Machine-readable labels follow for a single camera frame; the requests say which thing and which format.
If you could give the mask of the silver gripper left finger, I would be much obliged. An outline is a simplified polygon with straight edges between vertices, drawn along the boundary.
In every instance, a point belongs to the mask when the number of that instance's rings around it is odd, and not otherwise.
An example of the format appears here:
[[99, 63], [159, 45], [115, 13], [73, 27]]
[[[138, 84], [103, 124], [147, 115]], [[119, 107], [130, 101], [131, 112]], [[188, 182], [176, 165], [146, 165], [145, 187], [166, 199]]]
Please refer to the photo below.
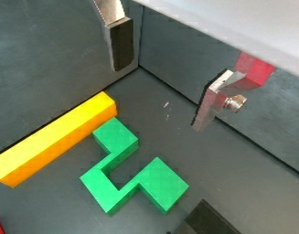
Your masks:
[[105, 28], [111, 68], [121, 71], [135, 59], [134, 20], [125, 14], [122, 0], [91, 2]]

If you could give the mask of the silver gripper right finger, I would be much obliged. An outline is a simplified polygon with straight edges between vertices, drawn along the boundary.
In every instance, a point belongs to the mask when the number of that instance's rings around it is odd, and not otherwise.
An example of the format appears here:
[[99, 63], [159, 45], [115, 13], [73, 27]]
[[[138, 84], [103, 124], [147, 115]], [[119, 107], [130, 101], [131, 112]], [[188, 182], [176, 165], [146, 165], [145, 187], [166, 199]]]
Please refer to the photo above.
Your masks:
[[202, 132], [224, 109], [240, 112], [248, 98], [244, 93], [262, 87], [265, 78], [226, 69], [209, 83], [193, 119], [193, 128]]

